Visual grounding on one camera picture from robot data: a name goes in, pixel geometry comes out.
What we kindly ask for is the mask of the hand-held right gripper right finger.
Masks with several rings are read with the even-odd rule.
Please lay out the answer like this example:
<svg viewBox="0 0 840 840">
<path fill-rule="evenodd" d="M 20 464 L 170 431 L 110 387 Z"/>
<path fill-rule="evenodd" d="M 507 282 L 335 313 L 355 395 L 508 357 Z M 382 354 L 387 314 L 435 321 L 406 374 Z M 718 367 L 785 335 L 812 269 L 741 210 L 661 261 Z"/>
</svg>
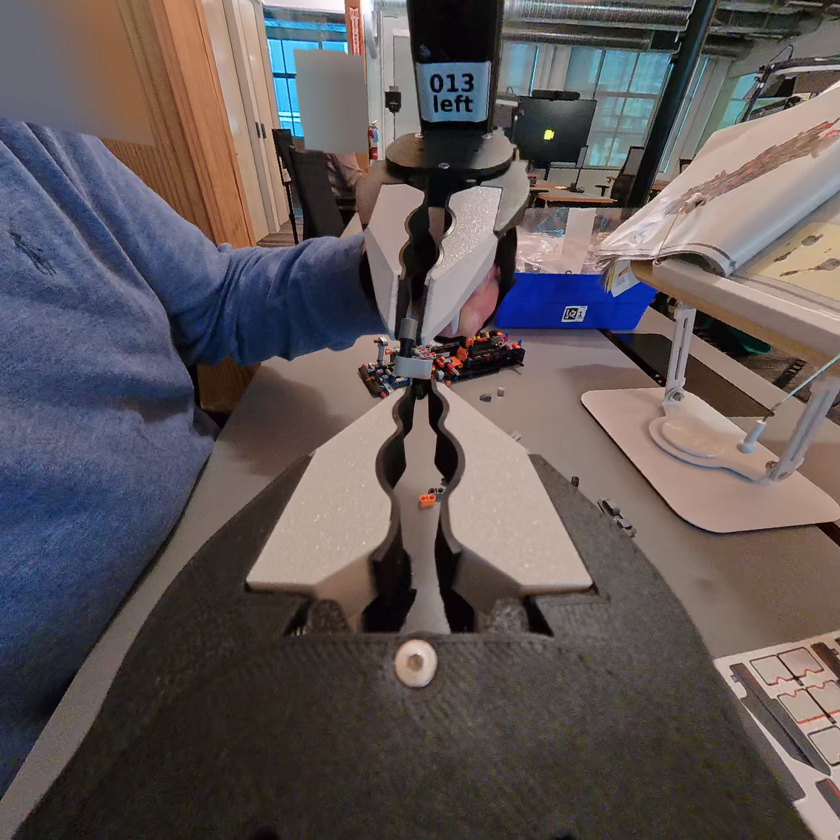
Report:
<svg viewBox="0 0 840 840">
<path fill-rule="evenodd" d="M 498 602 L 591 590 L 528 451 L 444 385 L 431 385 L 429 423 L 445 480 L 435 563 L 449 629 L 474 632 Z"/>
</svg>

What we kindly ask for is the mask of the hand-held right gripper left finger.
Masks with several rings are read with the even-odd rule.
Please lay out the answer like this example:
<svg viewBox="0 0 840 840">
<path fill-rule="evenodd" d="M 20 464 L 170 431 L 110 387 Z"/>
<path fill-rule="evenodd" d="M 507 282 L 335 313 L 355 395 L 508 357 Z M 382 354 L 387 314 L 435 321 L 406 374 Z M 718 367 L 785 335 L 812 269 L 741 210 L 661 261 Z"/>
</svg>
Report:
<svg viewBox="0 0 840 840">
<path fill-rule="evenodd" d="M 369 632 L 402 628 L 411 561 L 394 488 L 406 467 L 411 392 L 404 389 L 322 444 L 247 575 L 255 592 L 336 602 Z"/>
</svg>

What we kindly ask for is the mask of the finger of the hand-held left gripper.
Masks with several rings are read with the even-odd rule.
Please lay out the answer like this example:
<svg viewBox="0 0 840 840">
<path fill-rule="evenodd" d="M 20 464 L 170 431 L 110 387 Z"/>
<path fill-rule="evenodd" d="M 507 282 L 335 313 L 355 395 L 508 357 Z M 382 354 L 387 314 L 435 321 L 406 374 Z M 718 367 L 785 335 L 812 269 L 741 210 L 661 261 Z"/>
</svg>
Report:
<svg viewBox="0 0 840 840">
<path fill-rule="evenodd" d="M 452 224 L 427 275 L 420 343 L 429 343 L 455 320 L 487 274 L 497 251 L 494 225 L 500 200 L 499 187 L 471 187 L 448 199 Z"/>
<path fill-rule="evenodd" d="M 406 315 L 410 296 L 404 253 L 410 239 L 408 222 L 424 194 L 410 185 L 383 185 L 364 230 L 374 297 L 391 339 Z"/>
</svg>

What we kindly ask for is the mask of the lego car chassis model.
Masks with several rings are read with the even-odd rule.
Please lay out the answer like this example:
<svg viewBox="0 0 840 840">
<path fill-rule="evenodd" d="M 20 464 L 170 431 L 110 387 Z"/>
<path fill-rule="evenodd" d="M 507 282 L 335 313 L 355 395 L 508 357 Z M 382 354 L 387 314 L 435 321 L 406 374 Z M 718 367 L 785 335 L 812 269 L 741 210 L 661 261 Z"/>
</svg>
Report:
<svg viewBox="0 0 840 840">
<path fill-rule="evenodd" d="M 374 340 L 377 357 L 358 369 L 360 380 L 374 397 L 385 399 L 407 388 L 410 378 L 397 371 L 399 351 L 385 337 Z M 413 358 L 431 364 L 432 378 L 452 385 L 482 375 L 523 366 L 526 354 L 522 342 L 510 341 L 509 332 L 488 330 L 472 337 L 456 337 L 413 346 Z"/>
</svg>

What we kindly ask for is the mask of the person's left forearm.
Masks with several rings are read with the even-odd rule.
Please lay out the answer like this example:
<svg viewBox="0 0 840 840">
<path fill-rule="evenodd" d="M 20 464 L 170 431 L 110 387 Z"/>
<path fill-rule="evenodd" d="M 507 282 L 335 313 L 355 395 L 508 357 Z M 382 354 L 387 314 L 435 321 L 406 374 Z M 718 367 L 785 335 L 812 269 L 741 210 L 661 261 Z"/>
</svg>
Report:
<svg viewBox="0 0 840 840">
<path fill-rule="evenodd" d="M 290 361 L 385 331 L 361 235 L 237 249 L 193 237 L 172 256 L 148 282 L 187 362 Z"/>
</svg>

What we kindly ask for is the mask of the grey lego panel piece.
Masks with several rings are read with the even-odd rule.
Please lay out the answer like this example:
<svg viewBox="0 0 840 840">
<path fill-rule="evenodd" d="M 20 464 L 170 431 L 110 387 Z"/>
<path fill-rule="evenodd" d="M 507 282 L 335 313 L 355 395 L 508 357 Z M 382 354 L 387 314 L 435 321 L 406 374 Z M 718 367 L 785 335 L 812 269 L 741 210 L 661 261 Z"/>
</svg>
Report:
<svg viewBox="0 0 840 840">
<path fill-rule="evenodd" d="M 635 526 L 624 517 L 622 509 L 614 500 L 603 498 L 597 501 L 597 505 L 628 538 L 636 537 Z"/>
</svg>

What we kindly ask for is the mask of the person's left hand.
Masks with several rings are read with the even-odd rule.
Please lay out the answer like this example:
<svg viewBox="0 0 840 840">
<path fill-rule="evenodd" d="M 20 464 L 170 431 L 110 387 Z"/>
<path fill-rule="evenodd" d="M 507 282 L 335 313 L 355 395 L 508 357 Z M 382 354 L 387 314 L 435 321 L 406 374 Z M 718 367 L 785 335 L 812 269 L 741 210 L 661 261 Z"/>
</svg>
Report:
<svg viewBox="0 0 840 840">
<path fill-rule="evenodd" d="M 500 294 L 500 270 L 492 266 L 458 314 L 455 326 L 449 324 L 439 338 L 471 338 L 476 335 L 495 311 Z"/>
</svg>

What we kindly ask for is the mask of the blue bin with square label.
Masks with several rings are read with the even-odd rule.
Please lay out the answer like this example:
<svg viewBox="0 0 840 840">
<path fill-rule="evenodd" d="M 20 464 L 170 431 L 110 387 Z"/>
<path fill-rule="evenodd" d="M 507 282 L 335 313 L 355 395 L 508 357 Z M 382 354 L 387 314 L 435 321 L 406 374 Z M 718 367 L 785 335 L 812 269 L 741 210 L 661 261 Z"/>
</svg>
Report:
<svg viewBox="0 0 840 840">
<path fill-rule="evenodd" d="M 495 324 L 511 329 L 633 331 L 656 289 L 636 282 L 614 296 L 598 275 L 518 272 L 500 301 Z"/>
</svg>

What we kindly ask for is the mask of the clear plastic bags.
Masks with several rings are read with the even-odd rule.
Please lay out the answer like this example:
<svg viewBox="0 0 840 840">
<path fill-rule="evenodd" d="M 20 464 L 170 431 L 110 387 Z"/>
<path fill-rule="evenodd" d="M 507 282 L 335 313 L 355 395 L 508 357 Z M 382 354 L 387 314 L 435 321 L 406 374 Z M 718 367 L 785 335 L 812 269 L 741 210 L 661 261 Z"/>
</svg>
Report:
<svg viewBox="0 0 840 840">
<path fill-rule="evenodd" d="M 546 206 L 526 210 L 518 227 L 520 274 L 598 275 L 603 240 L 636 213 L 618 206 Z"/>
</svg>

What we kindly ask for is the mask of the black office chair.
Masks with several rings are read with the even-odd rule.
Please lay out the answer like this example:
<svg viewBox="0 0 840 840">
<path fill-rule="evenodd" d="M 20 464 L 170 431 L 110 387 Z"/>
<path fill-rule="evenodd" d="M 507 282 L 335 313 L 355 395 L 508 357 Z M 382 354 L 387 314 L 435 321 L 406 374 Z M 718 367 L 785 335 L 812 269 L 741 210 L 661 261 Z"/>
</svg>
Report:
<svg viewBox="0 0 840 840">
<path fill-rule="evenodd" d="M 272 138 L 283 169 L 289 173 L 301 208 L 299 239 L 339 237 L 350 221 L 333 195 L 327 158 L 320 151 L 299 151 L 286 129 L 272 129 Z"/>
</svg>

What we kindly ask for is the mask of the white book stand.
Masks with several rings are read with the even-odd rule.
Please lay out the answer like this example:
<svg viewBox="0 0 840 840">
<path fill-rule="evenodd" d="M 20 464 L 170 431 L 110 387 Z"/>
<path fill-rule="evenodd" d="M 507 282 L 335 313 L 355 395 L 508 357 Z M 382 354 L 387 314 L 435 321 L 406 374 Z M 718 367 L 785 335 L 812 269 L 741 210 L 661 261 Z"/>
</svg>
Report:
<svg viewBox="0 0 840 840">
<path fill-rule="evenodd" d="M 636 260 L 635 277 L 676 299 L 665 386 L 589 391 L 581 402 L 673 512 L 709 532 L 834 522 L 838 503 L 800 473 L 838 395 L 838 302 L 779 280 L 716 276 L 679 259 Z M 690 392 L 686 369 L 697 311 L 816 366 L 812 392 L 783 453 Z"/>
</svg>

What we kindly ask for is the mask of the black pole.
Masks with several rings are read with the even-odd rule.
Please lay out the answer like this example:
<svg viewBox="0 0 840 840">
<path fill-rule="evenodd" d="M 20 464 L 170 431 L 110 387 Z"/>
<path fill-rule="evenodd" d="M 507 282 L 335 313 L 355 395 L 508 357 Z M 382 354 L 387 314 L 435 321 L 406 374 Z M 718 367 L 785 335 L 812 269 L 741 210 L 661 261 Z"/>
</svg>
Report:
<svg viewBox="0 0 840 840">
<path fill-rule="evenodd" d="M 690 10 L 639 165 L 636 186 L 641 186 L 644 200 L 656 180 L 717 5 L 717 1 L 695 1 Z"/>
</svg>

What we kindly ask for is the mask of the instruction booklet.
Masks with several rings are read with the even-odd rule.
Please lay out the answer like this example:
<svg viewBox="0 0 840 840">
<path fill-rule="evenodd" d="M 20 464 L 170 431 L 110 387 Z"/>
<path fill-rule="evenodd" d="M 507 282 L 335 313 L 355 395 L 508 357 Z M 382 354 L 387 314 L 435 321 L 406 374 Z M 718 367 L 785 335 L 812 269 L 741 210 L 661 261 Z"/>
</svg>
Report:
<svg viewBox="0 0 840 840">
<path fill-rule="evenodd" d="M 686 170 L 609 234 L 618 260 L 694 259 L 733 275 L 838 194 L 838 90 L 714 133 Z"/>
</svg>

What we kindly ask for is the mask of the sticker sheet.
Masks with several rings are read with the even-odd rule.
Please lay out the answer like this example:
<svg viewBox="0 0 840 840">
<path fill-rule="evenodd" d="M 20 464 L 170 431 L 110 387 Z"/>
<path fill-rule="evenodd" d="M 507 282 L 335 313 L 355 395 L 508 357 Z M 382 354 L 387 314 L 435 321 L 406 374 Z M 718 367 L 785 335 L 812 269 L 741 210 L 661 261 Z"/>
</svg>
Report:
<svg viewBox="0 0 840 840">
<path fill-rule="evenodd" d="M 839 632 L 716 658 L 742 725 L 816 838 L 839 838 Z"/>
</svg>

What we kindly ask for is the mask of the black wall monitor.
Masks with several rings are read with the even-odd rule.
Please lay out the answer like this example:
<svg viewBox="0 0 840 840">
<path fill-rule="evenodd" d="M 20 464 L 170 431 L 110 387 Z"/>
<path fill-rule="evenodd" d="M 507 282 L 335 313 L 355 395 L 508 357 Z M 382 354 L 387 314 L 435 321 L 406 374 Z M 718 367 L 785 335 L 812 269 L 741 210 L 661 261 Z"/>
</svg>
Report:
<svg viewBox="0 0 840 840">
<path fill-rule="evenodd" d="M 588 146 L 596 104 L 594 99 L 522 98 L 512 129 L 520 158 L 534 165 L 577 165 Z"/>
</svg>

